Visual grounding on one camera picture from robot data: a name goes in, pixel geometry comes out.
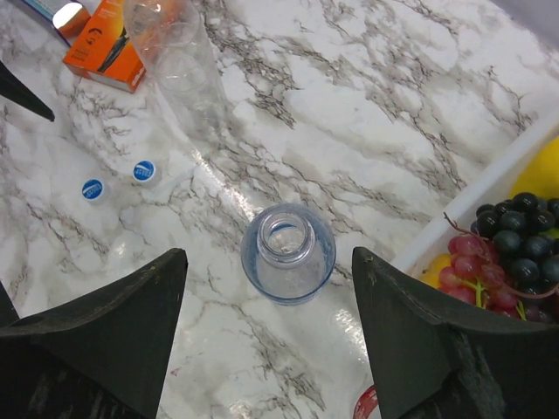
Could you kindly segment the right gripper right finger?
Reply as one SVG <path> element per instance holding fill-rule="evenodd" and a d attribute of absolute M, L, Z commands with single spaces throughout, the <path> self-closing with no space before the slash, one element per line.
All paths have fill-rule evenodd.
<path fill-rule="evenodd" d="M 382 417 L 557 417 L 557 326 L 464 303 L 363 247 L 352 279 Z"/>

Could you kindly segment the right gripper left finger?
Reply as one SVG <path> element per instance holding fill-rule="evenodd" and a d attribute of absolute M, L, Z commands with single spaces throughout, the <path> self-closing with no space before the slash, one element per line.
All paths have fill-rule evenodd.
<path fill-rule="evenodd" d="M 154 418 L 188 269 L 174 248 L 63 305 L 21 318 L 1 292 L 3 418 Z"/>

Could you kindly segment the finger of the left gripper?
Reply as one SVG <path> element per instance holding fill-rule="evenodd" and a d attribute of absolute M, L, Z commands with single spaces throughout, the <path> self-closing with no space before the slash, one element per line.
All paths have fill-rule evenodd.
<path fill-rule="evenodd" d="M 55 115 L 35 93 L 21 82 L 3 63 L 1 67 L 1 96 L 23 108 L 39 115 L 50 122 L 55 121 Z"/>

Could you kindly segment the red bottle cap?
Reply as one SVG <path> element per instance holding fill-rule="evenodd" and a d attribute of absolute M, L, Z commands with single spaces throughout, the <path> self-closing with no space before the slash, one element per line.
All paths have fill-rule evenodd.
<path fill-rule="evenodd" d="M 376 386 L 368 387 L 358 398 L 353 409 L 353 419 L 380 419 Z"/>

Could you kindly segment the blue white bottle cap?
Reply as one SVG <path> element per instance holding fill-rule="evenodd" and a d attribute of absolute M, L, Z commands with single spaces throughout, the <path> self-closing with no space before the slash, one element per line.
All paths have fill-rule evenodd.
<path fill-rule="evenodd" d="M 138 161 L 132 171 L 133 179 L 143 185 L 157 184 L 160 180 L 160 170 L 151 160 Z"/>

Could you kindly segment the blue label plastic bottle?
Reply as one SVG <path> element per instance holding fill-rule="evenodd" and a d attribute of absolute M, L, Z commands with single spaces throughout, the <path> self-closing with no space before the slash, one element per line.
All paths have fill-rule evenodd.
<path fill-rule="evenodd" d="M 249 223 L 241 264 L 263 296 L 283 306 L 305 303 L 328 282 L 336 262 L 334 233 L 313 209 L 280 203 Z"/>

